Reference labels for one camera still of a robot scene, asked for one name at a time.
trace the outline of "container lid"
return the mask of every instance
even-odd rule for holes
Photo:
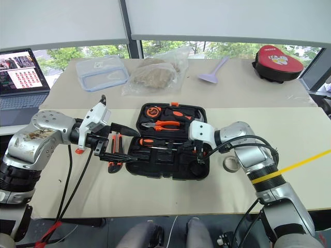
[[[86,91],[125,84],[129,78],[127,69],[117,55],[78,62],[76,70],[81,86]]]

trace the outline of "tool kit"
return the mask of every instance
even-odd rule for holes
[[[147,103],[142,106],[128,154],[138,158],[126,163],[134,175],[177,180],[199,180],[209,173],[209,159],[199,164],[193,141],[188,140],[192,121],[207,123],[203,108],[178,103]],[[204,144],[207,153],[210,146]]]

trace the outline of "laptop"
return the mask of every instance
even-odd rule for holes
[[[0,52],[0,126],[29,124],[49,91],[31,49]]]

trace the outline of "yellow tape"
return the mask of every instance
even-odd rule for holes
[[[308,158],[308,159],[302,160],[301,162],[298,162],[298,163],[296,163],[296,164],[293,164],[293,165],[291,165],[291,166],[289,166],[289,167],[286,167],[286,168],[284,168],[284,169],[281,169],[281,170],[279,170],[279,171],[277,171],[277,172],[273,172],[273,173],[270,173],[270,174],[265,175],[265,176],[263,176],[263,177],[259,177],[259,178],[257,178],[257,179],[254,179],[254,180],[252,180],[251,182],[252,182],[252,184],[256,184],[256,183],[258,183],[258,182],[263,182],[263,181],[265,181],[265,180],[268,180],[268,179],[271,179],[271,178],[277,177],[277,176],[281,175],[281,174],[284,173],[284,172],[288,172],[288,171],[290,171],[290,170],[292,170],[292,169],[298,168],[298,167],[301,166],[301,165],[304,165],[304,164],[306,164],[306,163],[309,163],[309,162],[311,162],[311,161],[313,161],[313,160],[315,160],[315,159],[319,159],[320,157],[322,157],[322,156],[324,156],[324,155],[327,155],[327,154],[330,153],[330,152],[331,152],[331,150],[324,151],[324,152],[322,152],[322,153],[320,153],[320,154],[317,154],[317,155],[315,155],[315,156],[312,156],[311,158]]]

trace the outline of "table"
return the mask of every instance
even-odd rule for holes
[[[121,96],[122,86],[86,92],[77,79],[73,59],[59,77],[41,109],[88,109],[105,94],[111,109],[137,109],[146,102],[179,102],[204,108],[220,107],[309,107],[316,106],[299,80],[283,84],[260,79],[252,59],[229,59],[217,72],[218,84],[199,80],[198,74],[211,72],[218,59],[189,59],[189,68],[181,92],[164,96]],[[123,59],[129,73],[141,59]]]
[[[58,110],[83,118],[87,110]],[[280,154],[279,168],[330,149],[331,121],[318,107],[209,108],[208,123],[221,128],[245,121]],[[112,109],[110,121],[135,127],[139,109]],[[127,151],[130,138],[124,137]],[[31,205],[34,218],[54,218],[68,172],[67,146],[59,145],[36,184]],[[134,176],[125,167],[108,174],[107,163],[92,157],[65,218],[98,218],[138,215],[243,213],[255,200],[255,191],[243,170],[231,174],[222,167],[224,156],[210,159],[210,173],[201,181],[175,181]],[[73,153],[74,188],[88,151]],[[308,210],[330,209],[329,167],[331,154],[284,174]]]

